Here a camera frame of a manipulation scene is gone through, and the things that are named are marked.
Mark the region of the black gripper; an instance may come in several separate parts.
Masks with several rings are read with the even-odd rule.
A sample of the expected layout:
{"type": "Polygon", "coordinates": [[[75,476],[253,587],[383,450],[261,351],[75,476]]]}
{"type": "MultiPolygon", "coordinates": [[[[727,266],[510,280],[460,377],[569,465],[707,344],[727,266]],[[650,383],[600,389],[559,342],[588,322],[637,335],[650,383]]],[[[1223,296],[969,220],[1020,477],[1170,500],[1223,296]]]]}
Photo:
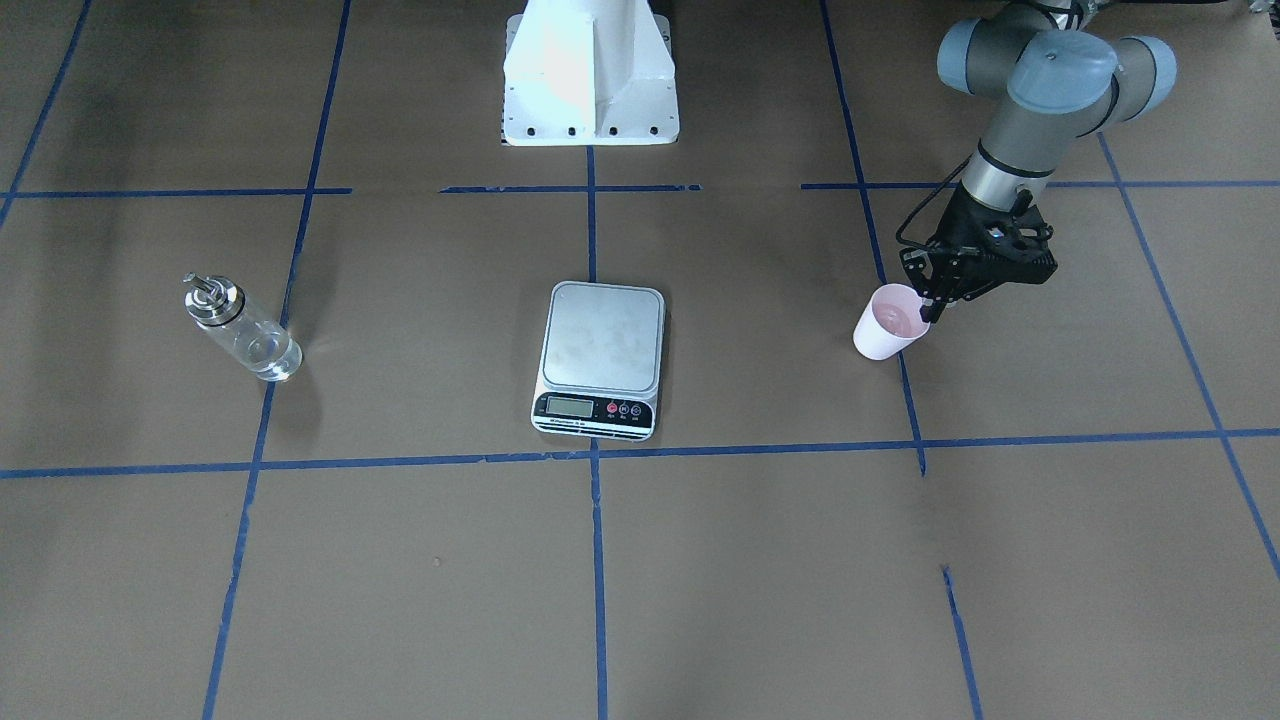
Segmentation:
{"type": "Polygon", "coordinates": [[[957,187],[925,242],[905,237],[906,228],[941,188],[936,188],[899,227],[899,252],[910,286],[922,299],[920,318],[934,324],[952,301],[972,301],[1002,284],[1043,284],[1059,269],[1050,250],[1053,227],[1034,195],[1015,191],[1009,210],[988,208],[957,187]]]}

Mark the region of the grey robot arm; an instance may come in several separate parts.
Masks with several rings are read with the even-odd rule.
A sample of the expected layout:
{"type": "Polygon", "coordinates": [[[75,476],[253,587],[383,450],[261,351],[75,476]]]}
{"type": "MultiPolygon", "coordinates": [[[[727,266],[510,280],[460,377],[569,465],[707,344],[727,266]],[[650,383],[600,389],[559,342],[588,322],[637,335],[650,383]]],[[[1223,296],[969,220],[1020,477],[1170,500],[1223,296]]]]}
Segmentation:
{"type": "Polygon", "coordinates": [[[1088,33],[1100,9],[1098,1],[1010,1],[960,20],[941,41],[940,79],[996,109],[973,152],[940,183],[948,200],[932,236],[896,234],[923,322],[1002,284],[1044,283],[1059,264],[1038,201],[1068,150],[1171,94],[1174,50],[1151,36],[1088,33]]]}

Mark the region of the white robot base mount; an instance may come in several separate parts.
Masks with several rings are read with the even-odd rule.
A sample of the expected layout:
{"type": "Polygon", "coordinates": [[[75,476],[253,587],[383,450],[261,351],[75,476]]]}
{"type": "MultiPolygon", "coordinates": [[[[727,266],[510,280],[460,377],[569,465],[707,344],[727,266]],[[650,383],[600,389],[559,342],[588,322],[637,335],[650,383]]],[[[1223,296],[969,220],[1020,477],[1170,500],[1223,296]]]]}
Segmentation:
{"type": "Polygon", "coordinates": [[[669,18],[649,1],[529,1],[506,22],[500,138],[516,147],[678,141],[669,18]]]}

